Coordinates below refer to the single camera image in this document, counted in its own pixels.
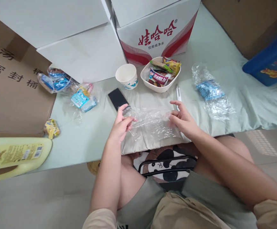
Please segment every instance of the shorts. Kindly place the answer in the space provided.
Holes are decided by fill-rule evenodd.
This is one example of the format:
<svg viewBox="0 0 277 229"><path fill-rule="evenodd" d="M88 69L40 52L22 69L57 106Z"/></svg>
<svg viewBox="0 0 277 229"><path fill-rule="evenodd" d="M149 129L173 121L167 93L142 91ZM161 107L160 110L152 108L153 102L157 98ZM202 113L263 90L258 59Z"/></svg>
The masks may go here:
<svg viewBox="0 0 277 229"><path fill-rule="evenodd" d="M230 189L193 171L189 172L178 195L196 199L232 229L257 228L253 212ZM165 192L152 177L148 177L130 202L118 210L117 228L150 228Z"/></svg>

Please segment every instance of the yellow bottle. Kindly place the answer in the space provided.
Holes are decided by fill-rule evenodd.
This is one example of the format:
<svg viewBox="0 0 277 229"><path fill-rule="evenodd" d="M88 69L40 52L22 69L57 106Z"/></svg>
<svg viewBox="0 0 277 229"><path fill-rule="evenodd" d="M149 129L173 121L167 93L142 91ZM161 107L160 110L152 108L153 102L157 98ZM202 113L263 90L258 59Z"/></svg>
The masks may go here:
<svg viewBox="0 0 277 229"><path fill-rule="evenodd" d="M0 180L40 167L49 155L52 144L48 138L0 138L0 171L5 171L0 174Z"/></svg>

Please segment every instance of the pen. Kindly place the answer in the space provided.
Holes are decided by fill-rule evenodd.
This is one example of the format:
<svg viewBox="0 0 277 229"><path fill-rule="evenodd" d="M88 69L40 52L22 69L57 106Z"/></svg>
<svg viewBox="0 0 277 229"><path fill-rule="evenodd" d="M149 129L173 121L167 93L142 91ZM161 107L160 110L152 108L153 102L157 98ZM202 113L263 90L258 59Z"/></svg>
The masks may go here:
<svg viewBox="0 0 277 229"><path fill-rule="evenodd" d="M178 101L182 101L182 100L181 100L180 88L179 88L178 85L177 85L177 100L178 100Z"/></svg>

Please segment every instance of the light green tablecloth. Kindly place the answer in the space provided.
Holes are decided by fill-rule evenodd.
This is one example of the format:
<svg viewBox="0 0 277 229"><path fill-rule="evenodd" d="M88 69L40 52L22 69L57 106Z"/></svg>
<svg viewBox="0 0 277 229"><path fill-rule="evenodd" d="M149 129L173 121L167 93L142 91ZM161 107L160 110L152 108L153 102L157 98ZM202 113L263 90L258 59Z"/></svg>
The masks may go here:
<svg viewBox="0 0 277 229"><path fill-rule="evenodd" d="M60 125L61 135L53 140L49 157L37 171L101 158L116 116L107 94L117 87L122 90L132 106L173 110L175 108L169 101L176 100L175 84L178 83L182 101L198 125L212 136L254 129L277 129L277 84L266 87L242 71L242 66L247 60L203 5L200 6L187 52L175 56L174 59L181 61L182 72L174 85L163 94L148 89L140 77L138 87L130 91L122 88L115 78L96 83L95 88L102 88L101 103L83 114L80 123L79 119L74 119L75 116L71 117L63 112L63 104L67 99L58 95L51 118ZM191 71L192 65L198 62L206 63L211 74L221 84L230 103L236 109L237 115L234 119L225 122L213 120L203 108L204 101L195 90ZM142 67L138 68L138 76L141 70ZM135 142L128 135L122 146L122 153L154 149L186 141L172 137L153 142L144 137Z"/></svg>

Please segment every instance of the black phone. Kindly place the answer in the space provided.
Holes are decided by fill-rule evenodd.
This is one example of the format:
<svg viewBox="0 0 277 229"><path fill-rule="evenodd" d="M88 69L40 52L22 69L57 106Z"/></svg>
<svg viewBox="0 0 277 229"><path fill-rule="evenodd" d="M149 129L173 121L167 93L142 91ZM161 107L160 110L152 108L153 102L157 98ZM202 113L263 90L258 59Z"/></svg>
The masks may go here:
<svg viewBox="0 0 277 229"><path fill-rule="evenodd" d="M111 91L108 94L108 96L109 96L116 111L118 110L118 108L120 106L124 105L125 103L128 103L127 100L125 99L125 97L123 96L123 94L121 93L121 91L119 90L119 88L116 88L114 91Z"/></svg>

